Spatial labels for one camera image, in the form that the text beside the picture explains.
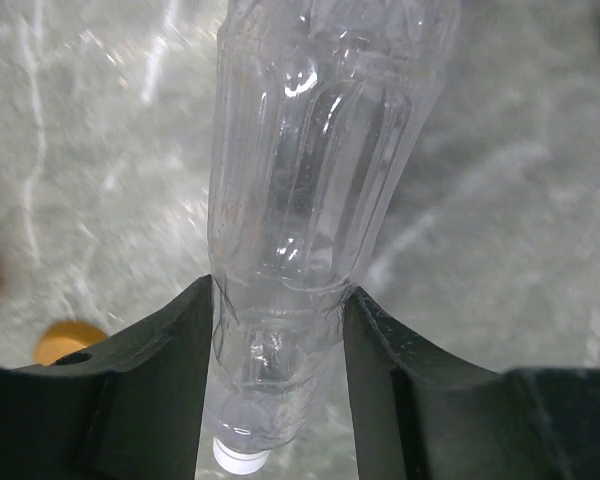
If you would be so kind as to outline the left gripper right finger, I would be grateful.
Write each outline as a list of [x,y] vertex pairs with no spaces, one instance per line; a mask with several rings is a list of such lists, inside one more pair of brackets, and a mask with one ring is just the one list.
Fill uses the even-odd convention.
[[496,373],[357,290],[344,310],[363,479],[600,479],[600,369]]

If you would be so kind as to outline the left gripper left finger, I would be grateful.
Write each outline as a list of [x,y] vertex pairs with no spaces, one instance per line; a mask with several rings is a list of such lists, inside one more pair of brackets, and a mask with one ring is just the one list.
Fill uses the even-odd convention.
[[213,323],[201,277],[50,366],[0,367],[0,479],[191,479]]

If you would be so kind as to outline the orange bottle cap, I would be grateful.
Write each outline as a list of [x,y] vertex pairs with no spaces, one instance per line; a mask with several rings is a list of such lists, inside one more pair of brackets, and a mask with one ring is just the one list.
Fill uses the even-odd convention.
[[59,321],[40,337],[33,350],[35,364],[51,365],[55,361],[105,340],[108,335],[84,321]]

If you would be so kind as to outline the clear bottle white cap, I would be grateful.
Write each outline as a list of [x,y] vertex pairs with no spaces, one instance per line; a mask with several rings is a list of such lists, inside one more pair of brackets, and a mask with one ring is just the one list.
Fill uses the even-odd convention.
[[203,420],[260,470],[321,403],[343,305],[443,87],[456,1],[232,1],[218,31]]

